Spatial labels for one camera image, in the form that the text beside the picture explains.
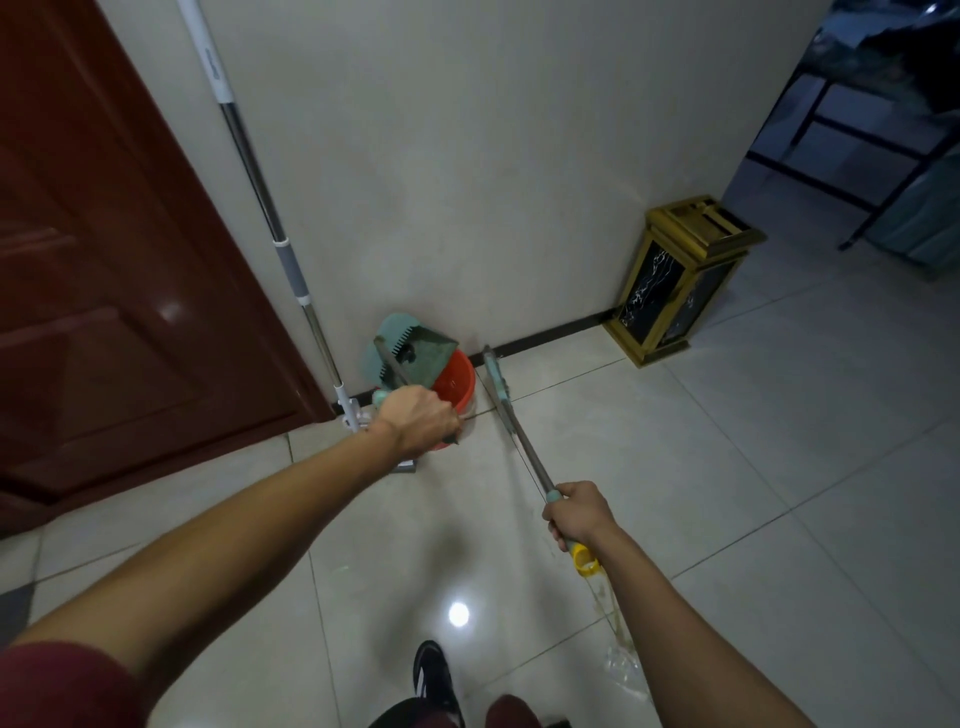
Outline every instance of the pole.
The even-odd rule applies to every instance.
[[[310,290],[307,288],[303,271],[297,261],[297,254],[294,253],[294,249],[290,245],[290,238],[283,230],[280,215],[274,205],[274,198],[271,196],[270,188],[263,178],[260,163],[256,159],[256,153],[253,151],[253,146],[247,135],[240,109],[233,99],[233,89],[230,88],[227,74],[220,62],[220,56],[217,55],[217,49],[213,45],[213,38],[206,27],[200,4],[198,0],[177,0],[177,4],[180,6],[180,14],[183,16],[183,21],[190,32],[190,37],[193,38],[197,55],[200,57],[200,64],[204,67],[206,77],[210,81],[213,95],[216,97],[217,103],[220,105],[220,111],[227,121],[237,153],[247,170],[247,176],[250,178],[253,192],[256,193],[256,199],[260,203],[260,209],[267,221],[267,227],[270,228],[270,235],[274,239],[274,247],[276,248],[276,254],[279,255],[280,264],[283,266],[283,272],[293,289],[294,296],[297,297],[297,303],[303,309],[303,315],[306,316],[326,370],[334,381],[333,389],[337,393],[337,401],[343,407],[344,419],[347,421],[349,428],[356,432],[360,429],[360,407],[357,400],[351,399],[347,393],[344,381],[337,370],[336,362],[333,361],[333,355],[330,353],[330,347],[326,344],[324,331],[320,327],[320,320],[317,318],[317,312],[310,300]]]

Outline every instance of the person's right hand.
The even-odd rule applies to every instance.
[[[460,432],[457,410],[432,390],[400,387],[383,401],[368,432],[390,432],[396,439],[396,459],[420,457],[444,437]]]
[[[596,483],[581,480],[577,483],[559,483],[557,490],[566,497],[543,508],[543,519],[550,521],[550,533],[561,551],[566,551],[564,538],[579,541],[592,548],[598,534],[617,528],[607,499]]]

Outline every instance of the shoe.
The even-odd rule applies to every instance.
[[[460,703],[453,692],[453,679],[446,664],[444,651],[433,640],[427,640],[417,648],[414,658],[414,691],[430,705],[446,713],[450,720],[464,728]]]

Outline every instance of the maroon sleeve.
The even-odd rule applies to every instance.
[[[142,728],[136,681],[92,647],[28,643],[0,652],[0,728]]]

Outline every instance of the yellow handle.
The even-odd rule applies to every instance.
[[[576,541],[567,542],[566,547],[573,559],[573,566],[581,576],[593,576],[600,571],[600,562],[590,553],[589,548]]]

